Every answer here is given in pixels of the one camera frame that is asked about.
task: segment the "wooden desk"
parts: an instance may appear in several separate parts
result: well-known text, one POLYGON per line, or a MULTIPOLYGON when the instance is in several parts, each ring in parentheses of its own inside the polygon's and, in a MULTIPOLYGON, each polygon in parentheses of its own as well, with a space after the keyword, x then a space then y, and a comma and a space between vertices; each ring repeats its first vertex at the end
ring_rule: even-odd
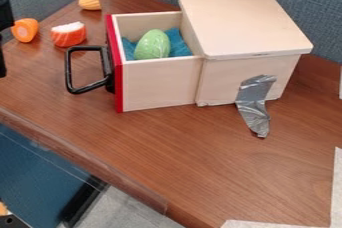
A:
MULTIPOLYGON (((252 136, 234 105, 194 105, 117 114, 104 89, 71 95, 64 49, 52 26, 83 21, 86 44, 105 44, 105 13, 176 10, 156 0, 101 0, 104 12, 75 3, 41 23, 31 44, 4 46, 0 121, 148 200, 188 227, 226 219, 328 226, 335 146, 342 147, 339 66, 306 56, 283 97, 267 103, 265 140, 252 136)), ((78 83, 101 76, 98 58, 79 55, 78 83)))

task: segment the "box lid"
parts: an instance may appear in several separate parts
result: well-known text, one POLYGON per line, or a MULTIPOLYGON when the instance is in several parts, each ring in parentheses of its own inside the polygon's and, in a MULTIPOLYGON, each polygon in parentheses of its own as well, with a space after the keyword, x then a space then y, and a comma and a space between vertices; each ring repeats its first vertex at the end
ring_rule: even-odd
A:
POLYGON ((305 54, 313 45, 276 0, 179 0, 208 59, 305 54))

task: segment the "wooden panel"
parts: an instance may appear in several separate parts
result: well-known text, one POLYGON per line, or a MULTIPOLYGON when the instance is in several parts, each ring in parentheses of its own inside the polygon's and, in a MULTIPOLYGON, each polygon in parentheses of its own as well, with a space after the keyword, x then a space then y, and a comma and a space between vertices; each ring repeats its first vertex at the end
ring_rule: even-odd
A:
MULTIPOLYGON (((219 227, 227 219, 329 226, 334 148, 342 148, 338 64, 301 58, 282 98, 267 103, 272 120, 265 140, 251 135, 233 105, 118 114, 104 89, 66 91, 65 50, 53 46, 51 27, 82 21, 86 44, 102 45, 103 14, 178 9, 157 0, 100 1, 102 13, 74 2, 42 21, 32 43, 3 47, 2 123, 152 199, 186 227, 219 227)), ((80 83, 102 74, 89 53, 76 55, 73 71, 80 83)))
POLYGON ((107 33, 107 50, 110 52, 113 69, 113 87, 115 89, 115 110, 118 113, 123 112, 123 67, 122 67, 122 44, 121 38, 117 37, 119 31, 116 21, 112 15, 106 15, 106 33, 107 33))
POLYGON ((309 53, 311 42, 276 0, 180 0, 207 58, 309 53))
POLYGON ((181 57, 124 65, 124 110, 195 103, 203 58, 181 57))
POLYGON ((204 56, 203 50, 198 42, 194 29, 192 28, 189 18, 187 17, 185 13, 183 14, 183 19, 181 22, 181 31, 182 31, 182 36, 184 38, 184 41, 192 50, 192 52, 195 55, 204 56))
POLYGON ((277 76, 267 100, 277 99, 283 94, 299 57, 294 55, 243 60, 206 60, 196 103, 198 106, 234 103, 241 82, 262 74, 277 76))

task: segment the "toy fruit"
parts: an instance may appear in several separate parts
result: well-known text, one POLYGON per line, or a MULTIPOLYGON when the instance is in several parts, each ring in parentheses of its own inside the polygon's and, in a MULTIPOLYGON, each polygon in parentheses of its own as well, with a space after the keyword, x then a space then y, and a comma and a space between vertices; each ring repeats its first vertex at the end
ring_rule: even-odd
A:
POLYGON ((15 21, 11 31, 18 41, 28 43, 36 36, 38 28, 39 24, 37 20, 33 18, 24 18, 15 21))
POLYGON ((7 215, 8 215, 8 210, 7 210, 6 205, 0 201, 0 216, 7 216, 7 215))
POLYGON ((65 24, 51 29, 51 38, 58 47, 70 47, 86 39, 86 27, 81 22, 65 24))
POLYGON ((154 59, 168 57, 171 50, 169 37, 159 29, 145 33, 134 51, 134 59, 154 59))
POLYGON ((86 10, 101 10, 101 4, 99 0, 79 0, 78 5, 86 10))

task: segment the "toy orange slice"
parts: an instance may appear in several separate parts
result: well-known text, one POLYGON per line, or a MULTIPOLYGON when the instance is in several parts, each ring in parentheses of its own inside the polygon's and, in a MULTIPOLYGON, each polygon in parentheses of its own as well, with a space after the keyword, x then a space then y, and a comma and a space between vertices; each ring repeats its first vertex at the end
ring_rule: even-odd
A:
POLYGON ((101 4, 99 0, 79 0, 78 4, 87 10, 100 10, 101 4))
POLYGON ((86 27, 81 22, 65 24, 51 29, 51 38, 58 47, 80 44, 86 38, 86 27))
POLYGON ((7 216, 7 215, 8 215, 7 207, 5 206, 4 203, 0 201, 0 216, 7 216))
POLYGON ((24 18, 15 21, 11 28, 13 36, 20 42, 30 42, 36 36, 39 28, 39 23, 33 18, 24 18))

